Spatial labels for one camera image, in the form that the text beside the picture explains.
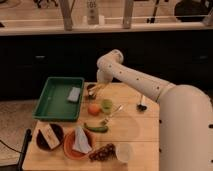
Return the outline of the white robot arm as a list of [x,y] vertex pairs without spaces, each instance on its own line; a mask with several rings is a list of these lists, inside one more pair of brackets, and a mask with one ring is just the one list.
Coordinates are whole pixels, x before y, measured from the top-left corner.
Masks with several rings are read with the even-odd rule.
[[213,171],[213,104],[192,85],[176,85],[123,65],[114,49],[97,60],[97,80],[114,78],[159,105],[159,171]]

